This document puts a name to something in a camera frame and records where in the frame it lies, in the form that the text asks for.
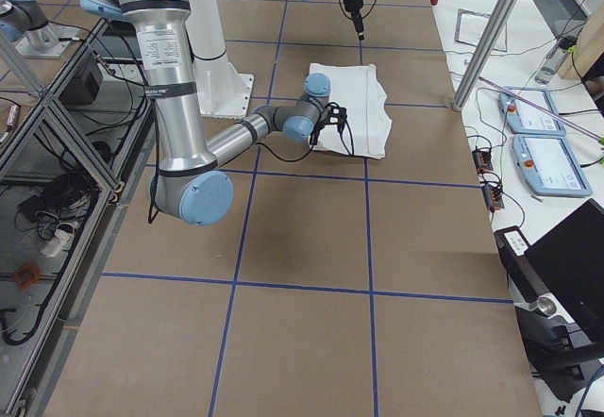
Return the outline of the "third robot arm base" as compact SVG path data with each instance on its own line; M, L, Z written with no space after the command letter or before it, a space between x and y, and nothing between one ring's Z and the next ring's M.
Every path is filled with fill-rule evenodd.
M59 58L66 48L37 0L1 0L1 33L24 57Z

